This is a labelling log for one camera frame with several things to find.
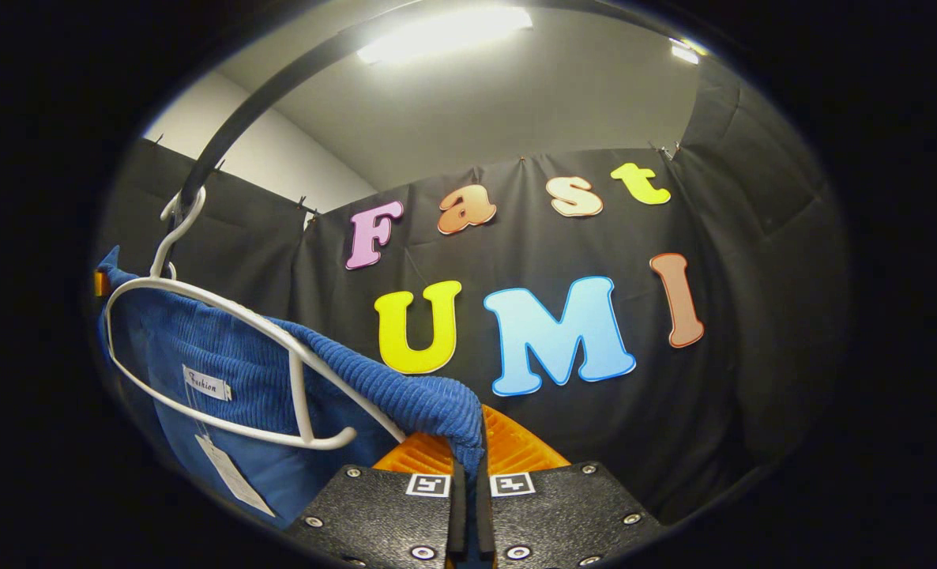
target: colorful foam letter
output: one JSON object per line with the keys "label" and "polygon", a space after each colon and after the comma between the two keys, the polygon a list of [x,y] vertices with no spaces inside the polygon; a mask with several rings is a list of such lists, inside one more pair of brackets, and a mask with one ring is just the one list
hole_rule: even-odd
{"label": "colorful foam letter", "polygon": [[497,314],[504,363],[503,375],[493,382],[493,393],[507,397],[540,389],[542,378],[529,370],[530,349],[556,385],[570,378],[580,342],[585,345],[585,361],[578,374],[586,382],[633,371],[638,362],[623,347],[612,312],[612,289],[606,277],[574,281],[559,322],[525,288],[508,288],[483,299],[483,306]]}
{"label": "colorful foam letter", "polygon": [[381,260],[381,253],[374,249],[374,239],[377,239],[381,245],[388,244],[392,237],[392,220],[402,217],[402,202],[391,202],[378,206],[378,208],[368,209],[350,217],[352,222],[352,256],[345,263],[346,269],[359,269],[363,266],[371,266]]}
{"label": "colorful foam letter", "polygon": [[652,257],[650,265],[661,277],[664,294],[668,297],[668,310],[672,313],[668,344],[672,347],[692,345],[703,338],[704,323],[697,319],[697,311],[693,308],[693,296],[686,280],[686,257],[679,253],[661,253]]}
{"label": "colorful foam letter", "polygon": [[549,178],[545,190],[554,201],[552,208],[565,217],[594,216],[602,210],[602,198],[592,194],[592,184],[588,180],[573,177]]}
{"label": "colorful foam letter", "polygon": [[443,281],[423,289],[423,298],[433,306],[433,343],[428,349],[411,349],[406,336],[406,307],[411,292],[391,292],[374,303],[381,315],[378,343],[381,359],[403,374],[428,374],[444,367],[454,356],[457,332],[454,330],[454,296],[461,292],[461,282]]}
{"label": "colorful foam letter", "polygon": [[459,187],[440,201],[441,215],[437,230],[444,235],[457,233],[471,224],[484,224],[497,215],[497,206],[490,204],[490,194],[478,183]]}
{"label": "colorful foam letter", "polygon": [[648,181],[649,178],[655,177],[655,172],[652,169],[641,168],[634,162],[627,162],[627,164],[613,170],[609,175],[614,179],[623,180],[623,183],[627,185],[627,190],[630,190],[630,195],[636,201],[643,202],[643,204],[664,204],[672,197],[668,190],[664,188],[655,190],[652,187],[652,183]]}

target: blue corduroy garment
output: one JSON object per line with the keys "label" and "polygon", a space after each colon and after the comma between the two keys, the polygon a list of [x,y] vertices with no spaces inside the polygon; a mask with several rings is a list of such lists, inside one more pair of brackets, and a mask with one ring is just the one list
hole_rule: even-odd
{"label": "blue corduroy garment", "polygon": [[[99,267],[114,288],[136,278],[118,269],[118,252],[118,247],[111,250]],[[466,478],[475,480],[483,453],[483,412],[479,398],[467,386],[448,378],[408,378],[309,328],[269,320],[309,346],[400,429],[446,437],[454,457],[465,466]],[[235,424],[298,435],[289,392],[287,350],[244,321],[173,292],[137,288],[115,302],[111,330],[118,360],[163,395]],[[104,352],[105,338],[107,327],[101,314]],[[233,399],[222,401],[194,392],[184,382],[181,365],[223,379]],[[208,432],[215,446],[233,458],[276,516],[271,518],[243,502],[237,503],[281,529],[301,514],[342,465],[373,465],[397,444],[337,386],[306,365],[303,370],[314,434],[336,435],[345,426],[352,426],[358,431],[352,443],[338,450],[303,450],[264,443],[199,424],[165,404],[155,403],[164,434],[184,468],[234,500],[194,437]]]}

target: white wall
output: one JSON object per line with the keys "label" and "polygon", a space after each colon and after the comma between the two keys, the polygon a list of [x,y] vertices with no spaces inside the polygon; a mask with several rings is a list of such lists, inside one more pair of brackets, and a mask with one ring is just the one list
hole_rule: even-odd
{"label": "white wall", "polygon": [[[211,73],[183,93],[142,136],[180,154],[198,158],[230,114],[250,93]],[[374,194],[363,177],[307,136],[291,120],[269,109],[227,152],[223,172],[284,195],[319,212]]]}

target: orange gripper base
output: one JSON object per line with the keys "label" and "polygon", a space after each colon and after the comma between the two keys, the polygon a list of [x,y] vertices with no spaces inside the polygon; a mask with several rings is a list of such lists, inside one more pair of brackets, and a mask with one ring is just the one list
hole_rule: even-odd
{"label": "orange gripper base", "polygon": [[533,472],[570,465],[566,458],[542,443],[540,437],[507,415],[483,405],[483,419],[486,421],[487,475]]}
{"label": "orange gripper base", "polygon": [[408,474],[454,474],[454,457],[443,436],[414,432],[374,468]]}

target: white plastic hanger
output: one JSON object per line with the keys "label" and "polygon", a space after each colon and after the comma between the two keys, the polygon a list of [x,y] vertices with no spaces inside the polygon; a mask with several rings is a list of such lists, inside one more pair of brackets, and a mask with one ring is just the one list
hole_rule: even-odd
{"label": "white plastic hanger", "polygon": [[[170,213],[173,213],[176,206],[179,205],[179,199],[180,193],[165,206],[159,219],[166,220],[170,216]],[[332,450],[344,447],[345,444],[349,444],[356,438],[356,429],[352,428],[352,426],[343,428],[339,431],[338,435],[331,436],[328,439],[316,439],[316,437],[314,437],[313,429],[310,428],[310,414],[307,413],[307,393],[303,391],[303,364],[307,364],[310,365],[314,371],[319,372],[319,374],[327,378],[328,381],[335,384],[335,386],[338,386],[338,388],[342,390],[342,393],[345,393],[350,399],[356,401],[356,403],[360,407],[363,407],[363,410],[367,411],[367,413],[370,413],[371,417],[374,417],[383,428],[388,430],[392,436],[395,436],[395,439],[399,443],[402,443],[403,440],[405,440],[404,432],[402,432],[377,405],[370,403],[367,398],[357,393],[356,390],[353,390],[345,381],[342,381],[342,378],[339,378],[338,375],[335,374],[335,371],[332,371],[332,368],[324,363],[324,360],[317,357],[316,354],[311,352],[305,345],[299,343],[298,340],[287,331],[278,327],[276,324],[272,324],[268,319],[246,309],[244,306],[224,299],[223,296],[215,295],[203,288],[186,284],[186,282],[177,281],[177,273],[175,269],[173,269],[173,263],[169,263],[170,278],[160,276],[163,259],[166,258],[167,250],[169,250],[170,246],[173,245],[177,239],[190,229],[191,224],[193,224],[194,220],[197,220],[198,215],[200,215],[203,205],[205,205],[205,187],[198,190],[198,194],[194,197],[194,204],[191,205],[191,211],[184,217],[183,223],[167,235],[159,244],[156,250],[156,257],[149,270],[149,277],[134,278],[132,281],[125,282],[121,287],[117,287],[111,294],[111,298],[107,300],[107,306],[104,308],[104,319],[107,320],[107,349],[108,352],[110,352],[111,360],[114,361],[114,364],[117,365],[119,370],[124,372],[130,381],[135,382],[135,385],[143,389],[143,391],[152,396],[153,399],[165,404],[167,407],[200,420],[204,422],[204,424],[211,424],[212,426],[216,426],[216,428],[236,433],[236,435],[249,436],[252,439],[267,440],[267,442],[270,443],[287,444],[287,446],[298,447],[299,449]],[[292,390],[292,406],[294,406],[296,414],[296,427],[299,429],[299,436],[282,435],[282,433],[279,432],[249,428],[249,426],[234,424],[234,422],[202,413],[201,411],[177,403],[175,400],[166,397],[136,378],[132,372],[128,371],[128,368],[125,368],[114,354],[114,338],[112,338],[111,335],[111,307],[114,306],[114,302],[117,301],[119,296],[136,288],[158,288],[161,289],[161,291],[176,292],[176,294],[181,296],[187,296],[187,298],[204,302],[206,305],[218,307],[218,309],[239,318],[259,332],[262,332],[262,334],[276,340],[278,345],[287,349],[289,354],[289,386]]]}

